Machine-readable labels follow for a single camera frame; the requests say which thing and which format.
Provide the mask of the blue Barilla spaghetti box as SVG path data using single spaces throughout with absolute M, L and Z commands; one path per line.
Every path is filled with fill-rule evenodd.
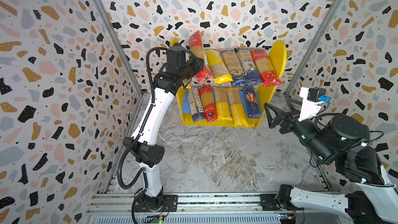
M 247 116 L 249 119 L 260 119 L 261 113 L 257 101 L 257 97 L 255 95 L 255 90 L 252 85 L 244 85 L 243 86 L 243 95 L 246 104 Z

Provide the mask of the red yellow spaghetti bag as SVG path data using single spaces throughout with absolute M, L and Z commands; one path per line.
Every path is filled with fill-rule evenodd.
M 211 85 L 207 85 L 199 89 L 201 102 L 203 105 L 205 117 L 207 122 L 214 122 L 218 120 L 214 97 L 212 94 Z

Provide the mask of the blue portrait spaghetti bag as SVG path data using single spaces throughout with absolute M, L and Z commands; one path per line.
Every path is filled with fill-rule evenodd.
M 263 83 L 260 73 L 254 63 L 250 49 L 237 48 L 237 55 L 245 73 L 246 80 L 251 85 L 261 85 Z

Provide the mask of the clear label spaghetti bag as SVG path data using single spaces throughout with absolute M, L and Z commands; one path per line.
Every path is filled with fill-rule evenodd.
M 198 121 L 206 120 L 198 89 L 190 88 L 187 90 L 187 94 L 192 121 L 197 123 Z

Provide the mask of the blue yellow spaghetti bag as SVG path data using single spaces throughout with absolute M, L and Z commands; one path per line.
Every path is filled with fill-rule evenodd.
M 247 84 L 245 72 L 240 63 L 239 57 L 234 49 L 222 50 L 221 57 L 223 62 L 232 76 L 231 86 L 234 88 L 242 87 Z

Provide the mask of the yellow Pastatime bag large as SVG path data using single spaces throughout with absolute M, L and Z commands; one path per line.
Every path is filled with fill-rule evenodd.
M 214 87 L 215 105 L 219 121 L 232 121 L 227 90 L 225 88 Z

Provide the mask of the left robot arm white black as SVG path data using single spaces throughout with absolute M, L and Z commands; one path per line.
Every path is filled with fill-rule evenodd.
M 164 51 L 166 63 L 162 65 L 155 76 L 152 76 L 150 55 L 154 51 Z M 158 131 L 166 110 L 178 90 L 183 87 L 184 81 L 192 79 L 202 70 L 204 61 L 184 45 L 176 43 L 169 48 L 151 48 L 146 54 L 146 65 L 151 90 L 150 102 L 136 130 L 131 136 L 123 139 L 125 152 L 117 167 L 117 180 L 122 189 L 130 189 L 142 175 L 144 188 L 135 197 L 135 202 L 143 203 L 147 209 L 155 211 L 165 205 L 158 167 L 163 159 L 165 149 L 156 144 Z M 140 170 L 130 183 L 125 183 L 122 168 L 128 154 L 135 157 L 136 162 L 140 165 Z

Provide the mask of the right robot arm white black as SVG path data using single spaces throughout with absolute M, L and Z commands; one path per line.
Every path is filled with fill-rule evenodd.
M 288 100 L 289 112 L 264 104 L 270 128 L 282 134 L 293 133 L 310 154 L 315 167 L 333 164 L 358 190 L 351 194 L 326 194 L 282 184 L 277 204 L 286 210 L 316 209 L 352 220 L 356 224 L 395 224 L 398 221 L 398 192 L 376 150 L 370 146 L 369 127 L 356 119 L 329 113 L 322 128 L 318 122 L 325 113 L 300 120 L 295 100 Z

